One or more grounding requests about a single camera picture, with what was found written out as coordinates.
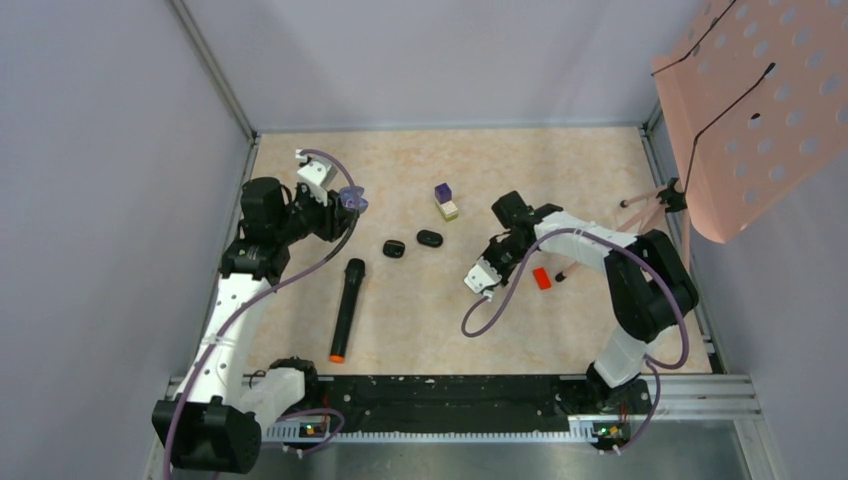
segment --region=microphone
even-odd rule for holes
[[[330,361],[333,363],[344,363],[347,338],[350,335],[350,327],[353,325],[353,312],[356,310],[356,299],[363,278],[365,278],[365,262],[359,258],[351,258],[345,268],[342,302],[339,305],[333,343],[330,345]]]

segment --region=stacked blocks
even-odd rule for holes
[[[453,203],[453,194],[447,183],[436,187],[436,206],[439,207],[439,212],[446,222],[450,222],[459,216],[459,209]]]

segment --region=red rectangular object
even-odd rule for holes
[[[547,290],[551,288],[551,279],[548,277],[548,272],[544,268],[533,270],[533,276],[536,277],[536,284],[539,285],[539,290]]]

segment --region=wooden tabletop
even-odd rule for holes
[[[296,183],[297,148],[324,150],[340,159],[370,206],[348,245],[329,264],[273,296],[248,360],[266,368],[297,355],[323,374],[529,374],[584,373],[616,326],[604,276],[588,268],[540,290],[532,274],[521,278],[500,321],[485,335],[465,338],[460,322],[477,300],[463,283],[502,232],[491,211],[501,195],[517,190],[533,206],[553,203],[572,215],[615,227],[630,215],[619,201],[653,187],[635,128],[423,130],[262,135],[253,176]],[[433,189],[447,182],[459,218],[447,223]],[[345,186],[338,175],[332,187]],[[421,229],[439,232],[444,244],[419,245]],[[386,240],[406,244],[401,259],[382,253]],[[309,267],[332,245],[310,237],[291,247],[283,277]],[[346,362],[328,361],[330,342],[350,258],[365,261]],[[539,252],[529,267],[551,278],[569,259]],[[483,305],[469,324],[476,329],[504,296]],[[687,319],[692,353],[683,372],[710,370],[694,317]],[[655,356],[674,361],[674,331]]]

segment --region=hole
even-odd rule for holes
[[[774,92],[774,99],[777,100],[778,102],[782,102],[782,101],[786,100],[787,98],[789,98],[789,92],[791,92],[791,91],[792,91],[792,87],[790,87],[789,84],[787,83],[786,85],[778,88],[777,91]]]
[[[848,124],[848,103],[842,105],[842,108],[836,113],[836,121],[842,125]]]
[[[816,53],[810,55],[810,58],[807,59],[807,68],[810,70],[821,65],[821,62],[824,61],[824,51],[819,50]]]
[[[759,113],[751,115],[751,119],[748,120],[748,128],[759,128],[762,124],[763,118],[760,116]]]
[[[768,50],[768,40],[763,40],[754,47],[754,56],[760,58],[765,55],[766,50]]]
[[[790,23],[792,23],[792,20],[795,19],[796,13],[798,13],[797,7],[791,7],[789,10],[783,12],[783,15],[780,16],[780,24],[789,25]]]
[[[783,180],[783,176],[786,174],[786,169],[783,168],[783,165],[778,165],[771,170],[769,170],[769,179],[772,182],[779,182]]]
[[[834,73],[822,83],[822,86],[819,91],[822,93],[822,95],[830,95],[839,88],[840,83],[842,83],[842,78],[839,76],[838,73]]]
[[[793,110],[786,116],[786,124],[790,127],[797,127],[801,123],[802,118],[804,118],[804,112],[802,110]]]
[[[801,153],[812,155],[819,148],[819,137],[807,137],[801,142]]]
[[[758,25],[757,25],[756,21],[749,23],[748,26],[745,27],[745,33],[744,33],[745,38],[751,37],[755,33],[757,33],[757,27],[758,27]]]
[[[800,32],[796,33],[794,37],[792,37],[792,45],[796,47],[800,47],[807,43],[810,39],[810,27],[807,27]]]
[[[745,192],[745,195],[742,197],[745,200],[745,203],[748,205],[753,205],[757,203],[757,191],[753,188]]]
[[[764,139],[759,145],[757,145],[757,151],[760,152],[760,155],[767,154],[771,151],[772,143],[774,143],[774,140],[772,140],[771,137]]]

